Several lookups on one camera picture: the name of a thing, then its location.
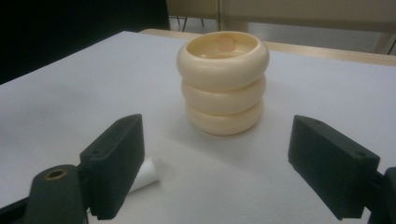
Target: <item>table surface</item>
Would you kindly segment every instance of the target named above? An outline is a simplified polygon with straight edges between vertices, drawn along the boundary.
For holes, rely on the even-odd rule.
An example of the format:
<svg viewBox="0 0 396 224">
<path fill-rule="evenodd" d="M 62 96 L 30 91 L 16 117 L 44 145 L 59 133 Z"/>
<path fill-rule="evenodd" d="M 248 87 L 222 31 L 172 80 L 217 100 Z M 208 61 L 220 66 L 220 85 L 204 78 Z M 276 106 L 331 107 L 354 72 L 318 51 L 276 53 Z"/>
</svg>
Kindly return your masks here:
<svg viewBox="0 0 396 224">
<path fill-rule="evenodd" d="M 372 150 L 381 173 L 395 165 L 396 66 L 271 50 L 262 119 L 221 137 L 184 113 L 176 56 L 186 41 L 123 32 L 1 85 L 0 207 L 26 197 L 37 173 L 78 164 L 109 125 L 137 113 L 160 181 L 100 223 L 339 223 L 288 163 L 294 115 Z"/>
</svg>

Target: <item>white table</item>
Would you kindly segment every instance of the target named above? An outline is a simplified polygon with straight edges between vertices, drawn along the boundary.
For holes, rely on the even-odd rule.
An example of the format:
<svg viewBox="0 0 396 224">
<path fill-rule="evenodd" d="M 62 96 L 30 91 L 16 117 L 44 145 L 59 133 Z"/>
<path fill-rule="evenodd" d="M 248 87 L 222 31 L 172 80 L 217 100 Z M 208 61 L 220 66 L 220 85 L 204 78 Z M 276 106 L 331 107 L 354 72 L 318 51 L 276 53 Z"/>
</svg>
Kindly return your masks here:
<svg viewBox="0 0 396 224">
<path fill-rule="evenodd" d="M 184 113 L 176 56 L 185 42 L 120 33 L 1 85 L 0 207 L 28 196 L 37 173 L 78 164 L 109 125 L 136 113 L 161 180 L 100 223 L 339 223 L 288 163 L 295 114 L 372 150 L 381 173 L 396 165 L 396 66 L 271 51 L 261 121 L 219 137 Z"/>
</svg>

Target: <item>cream ring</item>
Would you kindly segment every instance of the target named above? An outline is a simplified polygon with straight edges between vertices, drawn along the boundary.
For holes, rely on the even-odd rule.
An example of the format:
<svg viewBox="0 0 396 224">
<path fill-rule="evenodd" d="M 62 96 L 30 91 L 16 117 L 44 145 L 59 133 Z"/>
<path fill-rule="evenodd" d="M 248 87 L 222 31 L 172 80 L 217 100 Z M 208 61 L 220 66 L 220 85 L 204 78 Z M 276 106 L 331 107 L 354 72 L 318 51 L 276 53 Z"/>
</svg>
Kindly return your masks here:
<svg viewBox="0 0 396 224">
<path fill-rule="evenodd" d="M 240 89 L 264 73 L 268 48 L 254 35 L 216 32 L 185 44 L 177 55 L 177 69 L 193 87 L 205 91 Z"/>
<path fill-rule="evenodd" d="M 214 116 L 202 113 L 186 104 L 186 112 L 191 123 L 205 133 L 227 135 L 241 133 L 259 121 L 263 101 L 250 109 L 229 116 Z"/>
<path fill-rule="evenodd" d="M 265 91 L 265 76 L 246 87 L 234 91 L 202 91 L 185 81 L 181 90 L 187 104 L 210 115 L 231 115 L 257 104 Z"/>
</svg>

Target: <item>ring stack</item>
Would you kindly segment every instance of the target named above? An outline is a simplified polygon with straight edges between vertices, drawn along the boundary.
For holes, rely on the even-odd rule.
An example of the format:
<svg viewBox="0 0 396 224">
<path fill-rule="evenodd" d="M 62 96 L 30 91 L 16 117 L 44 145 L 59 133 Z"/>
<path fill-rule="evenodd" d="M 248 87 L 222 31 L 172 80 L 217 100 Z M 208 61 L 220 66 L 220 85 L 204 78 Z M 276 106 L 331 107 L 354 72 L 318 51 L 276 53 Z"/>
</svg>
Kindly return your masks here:
<svg viewBox="0 0 396 224">
<path fill-rule="evenodd" d="M 267 47 L 254 35 L 216 32 L 184 45 L 177 55 L 191 123 L 206 133 L 241 133 L 259 121 Z"/>
</svg>

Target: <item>stacked rings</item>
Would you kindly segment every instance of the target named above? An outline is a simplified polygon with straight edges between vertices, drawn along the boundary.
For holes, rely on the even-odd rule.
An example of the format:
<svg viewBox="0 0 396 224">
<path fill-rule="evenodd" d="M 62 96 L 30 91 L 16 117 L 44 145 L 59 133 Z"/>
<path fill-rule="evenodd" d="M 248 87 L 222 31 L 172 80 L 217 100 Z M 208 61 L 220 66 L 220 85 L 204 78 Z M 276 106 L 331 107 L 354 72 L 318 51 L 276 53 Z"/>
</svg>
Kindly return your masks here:
<svg viewBox="0 0 396 224">
<path fill-rule="evenodd" d="M 240 133 L 262 113 L 267 47 L 255 36 L 216 32 L 197 37 L 177 55 L 186 112 L 206 133 Z"/>
</svg>

